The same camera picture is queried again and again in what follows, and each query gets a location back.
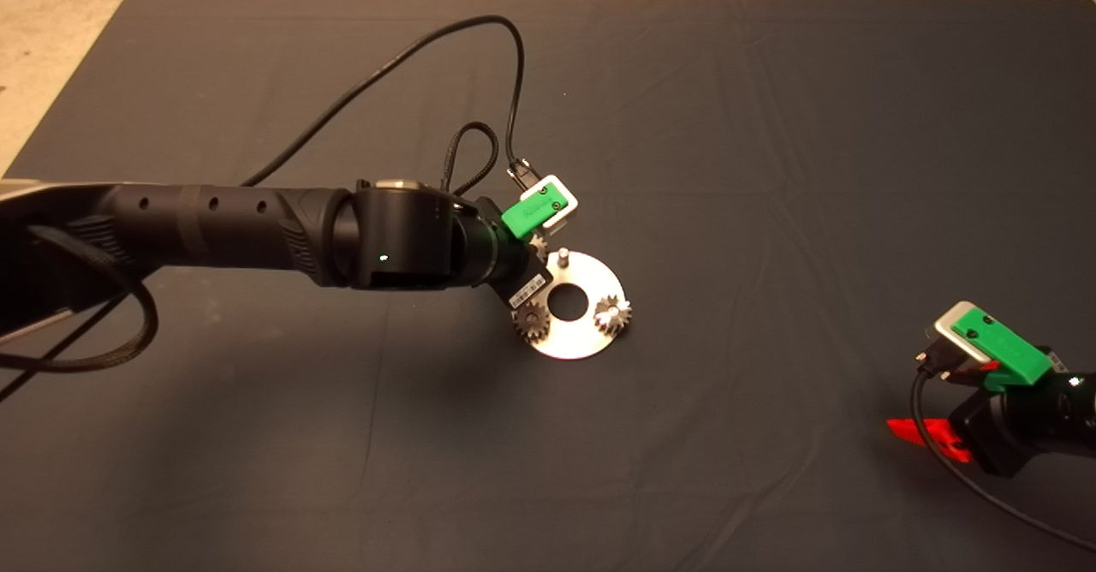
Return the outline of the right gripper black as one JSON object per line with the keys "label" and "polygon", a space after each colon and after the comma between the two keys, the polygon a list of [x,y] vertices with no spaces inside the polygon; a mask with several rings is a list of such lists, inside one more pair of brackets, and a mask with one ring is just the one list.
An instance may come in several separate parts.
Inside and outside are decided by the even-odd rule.
{"label": "right gripper black", "polygon": [[[964,361],[941,371],[948,384],[983,384],[1001,361]],[[921,435],[920,423],[927,438]],[[1031,386],[977,391],[945,419],[888,419],[897,438],[927,447],[931,439],[952,462],[978,464],[994,477],[1013,478],[1036,456],[1095,458],[1095,378],[1092,373],[1049,373]]]}

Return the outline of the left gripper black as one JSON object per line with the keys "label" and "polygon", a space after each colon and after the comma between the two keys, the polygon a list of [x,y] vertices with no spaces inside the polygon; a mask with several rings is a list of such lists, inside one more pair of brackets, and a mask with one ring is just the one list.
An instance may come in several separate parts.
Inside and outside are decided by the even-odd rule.
{"label": "left gripper black", "polygon": [[509,309],[548,289],[547,265],[510,231],[493,201],[455,198],[450,220],[450,288],[486,286]]}

